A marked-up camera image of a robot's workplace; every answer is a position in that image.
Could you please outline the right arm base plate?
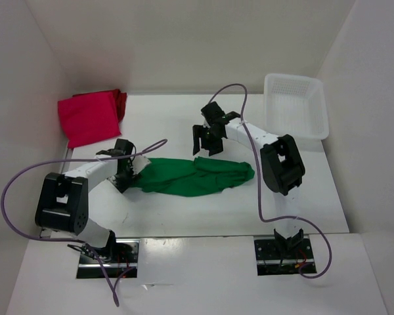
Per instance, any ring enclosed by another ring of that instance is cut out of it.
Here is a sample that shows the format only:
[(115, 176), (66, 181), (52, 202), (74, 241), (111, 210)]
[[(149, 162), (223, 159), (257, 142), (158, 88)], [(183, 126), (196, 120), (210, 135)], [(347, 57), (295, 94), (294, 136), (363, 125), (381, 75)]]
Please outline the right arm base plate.
[(300, 267), (304, 274), (317, 273), (309, 238), (304, 238), (300, 245), (285, 254), (280, 254), (272, 236), (254, 238), (253, 242), (258, 276), (298, 274)]

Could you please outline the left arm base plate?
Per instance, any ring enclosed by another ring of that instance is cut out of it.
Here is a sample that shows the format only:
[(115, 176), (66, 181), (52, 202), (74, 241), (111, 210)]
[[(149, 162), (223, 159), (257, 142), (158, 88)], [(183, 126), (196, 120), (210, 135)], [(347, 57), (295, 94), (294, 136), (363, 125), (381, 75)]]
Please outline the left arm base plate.
[[(118, 238), (117, 245), (121, 249), (112, 258), (102, 257), (102, 264), (110, 279), (137, 278), (140, 239)], [(73, 248), (80, 252), (77, 266), (77, 279), (99, 279), (104, 278), (100, 264), (96, 258), (82, 247)]]

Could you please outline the green t shirt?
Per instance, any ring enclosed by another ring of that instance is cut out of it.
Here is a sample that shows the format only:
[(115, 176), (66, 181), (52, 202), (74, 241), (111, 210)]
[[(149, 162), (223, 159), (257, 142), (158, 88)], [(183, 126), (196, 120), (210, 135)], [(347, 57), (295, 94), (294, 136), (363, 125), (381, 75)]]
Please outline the green t shirt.
[(193, 160), (152, 158), (132, 187), (146, 193), (199, 197), (235, 188), (254, 178), (249, 163), (206, 157)]

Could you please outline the white plastic basket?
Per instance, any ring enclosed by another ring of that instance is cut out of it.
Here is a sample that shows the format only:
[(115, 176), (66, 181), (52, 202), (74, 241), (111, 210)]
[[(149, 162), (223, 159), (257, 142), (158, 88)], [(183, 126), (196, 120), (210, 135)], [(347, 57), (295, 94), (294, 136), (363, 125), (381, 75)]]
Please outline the white plastic basket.
[(319, 79), (270, 73), (265, 76), (263, 98), (268, 132), (310, 140), (328, 137), (324, 85)]

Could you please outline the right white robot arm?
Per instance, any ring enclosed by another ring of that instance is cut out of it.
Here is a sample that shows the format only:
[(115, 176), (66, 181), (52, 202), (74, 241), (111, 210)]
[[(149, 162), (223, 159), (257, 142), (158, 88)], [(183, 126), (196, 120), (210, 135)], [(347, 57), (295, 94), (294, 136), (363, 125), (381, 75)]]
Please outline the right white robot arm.
[[(263, 222), (297, 219), (297, 198), (305, 166), (294, 138), (277, 136), (247, 123), (237, 112), (225, 113), (218, 103), (210, 102), (201, 109), (204, 123), (192, 127), (193, 154), (201, 149), (210, 156), (223, 151), (223, 139), (233, 140), (254, 154), (257, 173), (257, 207)], [(276, 218), (264, 219), (261, 185), (273, 193)]]

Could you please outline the pink t shirt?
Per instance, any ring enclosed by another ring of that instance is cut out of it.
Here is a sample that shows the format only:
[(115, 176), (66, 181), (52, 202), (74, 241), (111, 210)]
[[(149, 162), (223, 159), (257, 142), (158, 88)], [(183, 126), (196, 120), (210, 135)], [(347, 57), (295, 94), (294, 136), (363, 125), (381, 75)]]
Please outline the pink t shirt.
[(111, 95), (89, 94), (67, 98), (58, 101), (57, 110), (70, 149), (121, 135)]

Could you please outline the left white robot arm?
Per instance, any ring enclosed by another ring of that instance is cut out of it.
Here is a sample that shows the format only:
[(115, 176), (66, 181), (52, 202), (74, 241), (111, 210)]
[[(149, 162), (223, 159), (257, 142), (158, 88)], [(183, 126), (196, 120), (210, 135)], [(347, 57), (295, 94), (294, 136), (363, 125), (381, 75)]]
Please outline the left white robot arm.
[(137, 176), (134, 164), (138, 160), (136, 157), (98, 160), (63, 174), (49, 173), (39, 196), (36, 225), (80, 237), (102, 262), (113, 261), (128, 252), (126, 246), (116, 241), (113, 231), (89, 218), (89, 192), (106, 181), (124, 193)]

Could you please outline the dark red t shirt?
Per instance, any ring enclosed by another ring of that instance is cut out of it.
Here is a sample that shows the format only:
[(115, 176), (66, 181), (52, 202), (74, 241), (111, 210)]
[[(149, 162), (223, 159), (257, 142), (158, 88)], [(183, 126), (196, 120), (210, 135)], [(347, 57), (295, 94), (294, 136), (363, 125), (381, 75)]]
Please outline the dark red t shirt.
[(83, 95), (104, 95), (104, 94), (111, 95), (112, 99), (114, 100), (118, 123), (121, 123), (125, 116), (125, 107), (126, 107), (125, 103), (127, 101), (127, 93), (121, 92), (119, 89), (113, 89), (106, 91), (74, 94), (73, 97), (78, 97)]

